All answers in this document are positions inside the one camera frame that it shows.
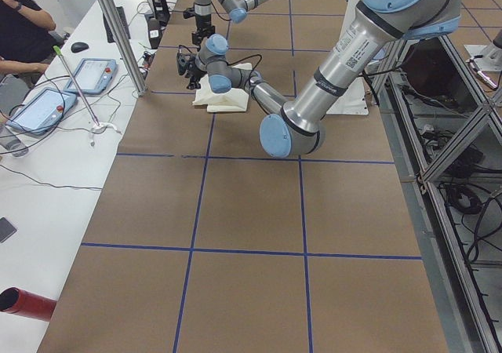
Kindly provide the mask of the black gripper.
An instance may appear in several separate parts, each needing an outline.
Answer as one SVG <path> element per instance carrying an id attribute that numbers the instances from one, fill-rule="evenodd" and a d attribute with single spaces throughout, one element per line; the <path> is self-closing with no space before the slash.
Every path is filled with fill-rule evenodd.
<path id="1" fill-rule="evenodd" d="M 199 47 L 200 46 L 200 37 L 199 35 L 207 35 L 211 36 L 216 33 L 216 28 L 212 24 L 212 15 L 196 15 L 196 32 L 191 33 L 191 40 L 193 45 Z"/>
<path id="2" fill-rule="evenodd" d="M 204 86 L 204 83 L 201 79 L 206 75 L 206 71 L 202 70 L 197 65 L 197 61 L 195 58 L 189 62 L 187 73 L 188 73 L 187 77 L 189 78 L 189 83 L 187 84 L 187 89 L 201 90 Z"/>

